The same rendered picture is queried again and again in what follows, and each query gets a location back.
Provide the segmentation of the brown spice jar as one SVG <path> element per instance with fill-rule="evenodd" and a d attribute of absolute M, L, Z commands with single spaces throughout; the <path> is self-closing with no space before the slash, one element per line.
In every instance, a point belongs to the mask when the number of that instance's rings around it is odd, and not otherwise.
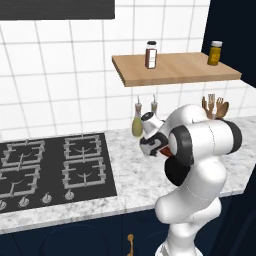
<path fill-rule="evenodd" d="M 148 41 L 145 53 L 145 67 L 154 69 L 156 67 L 157 49 L 155 41 Z"/>

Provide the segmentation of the black gas hob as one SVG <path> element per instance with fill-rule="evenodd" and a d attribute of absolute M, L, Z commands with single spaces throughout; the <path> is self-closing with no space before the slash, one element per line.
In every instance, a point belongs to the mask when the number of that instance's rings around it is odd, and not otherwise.
<path fill-rule="evenodd" d="M 71 190 L 74 198 L 65 199 Z M 52 200 L 42 202 L 49 193 Z M 0 143 L 0 200 L 9 213 L 117 194 L 103 133 Z M 26 207 L 18 205 L 22 197 Z"/>

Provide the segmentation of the wooden wall shelf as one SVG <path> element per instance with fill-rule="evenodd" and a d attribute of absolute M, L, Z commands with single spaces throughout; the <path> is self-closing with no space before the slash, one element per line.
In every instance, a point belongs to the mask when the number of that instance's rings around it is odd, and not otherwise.
<path fill-rule="evenodd" d="M 201 52 L 158 54 L 156 67 L 145 67 L 144 55 L 112 57 L 125 87 L 239 80 L 241 73 L 223 63 L 207 64 L 208 56 Z"/>

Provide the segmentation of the navy oven front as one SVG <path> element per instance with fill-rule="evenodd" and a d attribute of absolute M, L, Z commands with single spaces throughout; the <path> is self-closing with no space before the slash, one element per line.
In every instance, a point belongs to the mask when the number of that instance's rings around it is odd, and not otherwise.
<path fill-rule="evenodd" d="M 121 218 L 0 235 L 0 256 L 122 256 Z"/>

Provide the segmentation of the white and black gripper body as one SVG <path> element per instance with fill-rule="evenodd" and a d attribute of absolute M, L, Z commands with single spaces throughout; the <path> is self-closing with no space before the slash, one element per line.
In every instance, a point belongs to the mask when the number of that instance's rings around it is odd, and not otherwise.
<path fill-rule="evenodd" d="M 161 149 L 168 147 L 168 135 L 163 132 L 156 132 L 148 139 L 141 138 L 139 145 L 144 155 L 156 156 Z"/>

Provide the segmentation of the wooden fork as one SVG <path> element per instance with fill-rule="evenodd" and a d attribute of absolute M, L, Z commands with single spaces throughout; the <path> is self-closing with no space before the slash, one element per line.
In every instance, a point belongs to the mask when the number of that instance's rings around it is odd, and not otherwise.
<path fill-rule="evenodd" d="M 215 105 L 215 94 L 208 94 L 208 118 L 212 119 Z"/>

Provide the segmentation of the dark green oil bottle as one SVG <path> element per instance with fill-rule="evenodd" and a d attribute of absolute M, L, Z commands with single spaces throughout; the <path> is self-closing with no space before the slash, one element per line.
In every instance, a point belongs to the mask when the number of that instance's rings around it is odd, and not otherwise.
<path fill-rule="evenodd" d="M 158 103 L 156 101 L 156 96 L 153 95 L 153 101 L 151 102 L 151 112 L 153 112 L 154 114 L 156 114 L 157 112 L 157 107 L 158 107 Z"/>

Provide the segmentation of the yellow-green oil bottle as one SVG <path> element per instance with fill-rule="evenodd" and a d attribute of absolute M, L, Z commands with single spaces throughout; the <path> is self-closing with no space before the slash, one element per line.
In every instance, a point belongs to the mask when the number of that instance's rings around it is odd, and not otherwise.
<path fill-rule="evenodd" d="M 140 103 L 140 99 L 137 99 L 135 103 L 135 116 L 132 122 L 132 134 L 135 137 L 139 137 L 143 133 L 142 121 L 141 121 L 141 108 L 142 104 Z"/>

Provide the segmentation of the wooden spoon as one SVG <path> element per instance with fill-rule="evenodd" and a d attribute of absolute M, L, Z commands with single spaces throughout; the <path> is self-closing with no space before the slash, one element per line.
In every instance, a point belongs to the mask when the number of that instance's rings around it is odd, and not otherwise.
<path fill-rule="evenodd" d="M 216 101 L 216 106 L 217 106 L 216 117 L 223 118 L 229 109 L 229 103 L 225 102 L 223 98 L 219 97 Z"/>

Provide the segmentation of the dark range hood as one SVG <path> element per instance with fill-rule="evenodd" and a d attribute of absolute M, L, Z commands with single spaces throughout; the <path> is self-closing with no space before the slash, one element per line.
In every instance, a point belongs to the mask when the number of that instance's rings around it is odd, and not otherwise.
<path fill-rule="evenodd" d="M 0 21 L 115 18 L 115 0 L 0 0 Z"/>

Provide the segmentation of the yellow spice jar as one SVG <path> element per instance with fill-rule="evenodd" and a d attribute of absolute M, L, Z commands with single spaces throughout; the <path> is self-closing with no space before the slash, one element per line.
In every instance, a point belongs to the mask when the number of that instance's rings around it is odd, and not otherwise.
<path fill-rule="evenodd" d="M 211 66 L 216 66 L 220 59 L 221 54 L 221 47 L 223 42 L 222 41 L 212 41 L 210 52 L 208 56 L 207 64 Z"/>

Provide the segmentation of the navy base cabinet door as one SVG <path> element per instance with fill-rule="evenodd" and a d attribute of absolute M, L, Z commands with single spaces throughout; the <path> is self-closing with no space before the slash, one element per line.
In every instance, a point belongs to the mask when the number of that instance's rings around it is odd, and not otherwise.
<path fill-rule="evenodd" d="M 168 228 L 167 224 L 157 219 L 154 209 L 123 215 L 123 256 L 127 256 L 130 252 L 128 234 L 134 235 L 134 256 L 155 256 L 156 250 L 166 238 Z"/>

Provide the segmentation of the navy wall cabinet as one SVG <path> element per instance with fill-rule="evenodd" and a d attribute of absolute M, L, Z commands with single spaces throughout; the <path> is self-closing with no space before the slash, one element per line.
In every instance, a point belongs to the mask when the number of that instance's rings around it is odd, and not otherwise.
<path fill-rule="evenodd" d="M 256 0 L 211 0 L 201 51 L 222 41 L 220 61 L 256 88 Z"/>

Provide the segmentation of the navy side cabinet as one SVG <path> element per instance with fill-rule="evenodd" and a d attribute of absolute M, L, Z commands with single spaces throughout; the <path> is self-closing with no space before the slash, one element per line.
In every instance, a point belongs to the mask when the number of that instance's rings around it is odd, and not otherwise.
<path fill-rule="evenodd" d="M 221 215 L 199 232 L 199 249 L 204 256 L 256 256 L 256 165 L 245 191 L 221 203 Z"/>

